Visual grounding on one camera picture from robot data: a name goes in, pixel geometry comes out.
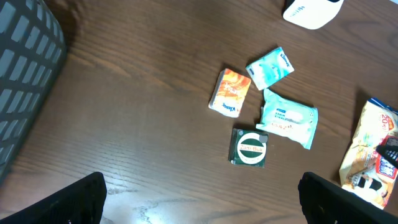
white device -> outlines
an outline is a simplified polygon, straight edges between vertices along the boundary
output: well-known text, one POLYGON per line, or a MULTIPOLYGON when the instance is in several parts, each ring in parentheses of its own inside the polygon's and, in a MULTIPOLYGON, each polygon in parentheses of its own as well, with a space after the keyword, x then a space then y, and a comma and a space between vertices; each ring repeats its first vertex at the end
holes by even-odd
POLYGON ((319 29, 340 11, 344 0, 294 0, 284 19, 307 29, 319 29))

black object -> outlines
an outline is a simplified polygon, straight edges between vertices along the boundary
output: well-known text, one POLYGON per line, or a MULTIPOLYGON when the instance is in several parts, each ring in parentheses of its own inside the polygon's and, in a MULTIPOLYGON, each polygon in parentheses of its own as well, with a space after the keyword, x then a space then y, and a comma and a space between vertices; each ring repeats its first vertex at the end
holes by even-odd
POLYGON ((386 145, 378 146, 376 151, 398 169, 398 146, 390 145, 389 141, 387 140, 386 145))
POLYGON ((298 191, 308 224, 398 223, 397 217, 312 172, 304 173, 298 191))
POLYGON ((104 176, 94 172, 0 220, 0 224, 99 224, 106 198, 104 176))

brown table surface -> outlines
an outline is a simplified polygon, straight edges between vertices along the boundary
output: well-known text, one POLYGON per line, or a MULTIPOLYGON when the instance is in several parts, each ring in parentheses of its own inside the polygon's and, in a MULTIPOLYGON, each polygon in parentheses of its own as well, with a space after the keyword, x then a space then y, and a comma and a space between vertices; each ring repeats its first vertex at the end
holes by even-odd
MULTIPOLYGON (((304 172, 338 183, 364 102, 398 108, 398 5, 347 0, 325 27, 282 18, 283 0, 50 1, 70 52, 0 188, 1 216, 94 172, 102 223, 305 223, 304 172), (319 110, 310 151, 270 134, 266 168, 227 160, 234 126, 264 104, 251 85, 239 118, 208 108, 219 72, 282 46, 295 71, 272 89, 319 110)), ((398 215, 398 190, 385 209, 398 215)))

logo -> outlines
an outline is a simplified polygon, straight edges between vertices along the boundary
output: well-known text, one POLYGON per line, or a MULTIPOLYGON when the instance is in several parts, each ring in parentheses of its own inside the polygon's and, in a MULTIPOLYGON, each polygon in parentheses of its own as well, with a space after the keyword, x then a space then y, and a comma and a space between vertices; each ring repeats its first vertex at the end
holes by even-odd
POLYGON ((383 131, 391 131, 394 129, 394 122, 392 122, 392 119, 388 115, 380 114, 379 119, 381 121, 381 128, 383 131))
POLYGON ((291 15, 291 17, 294 17, 295 15, 297 15, 297 13, 303 11, 304 9, 305 9, 305 6, 300 6, 300 7, 298 7, 298 8, 293 12, 293 14, 291 15))
POLYGON ((287 57, 284 54, 280 54, 280 57, 282 57, 282 59, 286 62, 286 66, 290 67, 290 63, 287 61, 287 57))
POLYGON ((229 110, 230 112, 236 111, 236 109, 235 109, 234 106, 228 106, 228 105, 226 105, 225 103, 223 103, 223 107, 224 107, 225 109, 229 110))
POLYGON ((238 141, 237 152, 239 158, 246 164, 257 164, 261 162, 267 151, 267 140, 260 141, 257 133, 247 133, 238 141), (254 144, 243 144, 243 142, 253 142, 254 144))
POLYGON ((394 178, 394 169, 395 167, 391 163, 381 157, 379 166, 379 172, 381 174, 394 178))

plastic bag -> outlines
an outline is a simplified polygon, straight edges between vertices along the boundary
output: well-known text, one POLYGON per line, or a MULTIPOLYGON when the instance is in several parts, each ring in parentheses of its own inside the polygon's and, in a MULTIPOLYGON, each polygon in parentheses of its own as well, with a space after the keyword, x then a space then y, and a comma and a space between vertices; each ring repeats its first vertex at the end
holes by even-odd
POLYGON ((398 146, 398 111, 376 98, 366 102, 353 142, 339 173, 342 188, 383 209, 397 169, 376 152, 378 145, 398 146))
POLYGON ((257 129, 288 137, 310 149, 318 124, 318 110, 283 99, 265 89, 266 104, 262 110, 257 129))

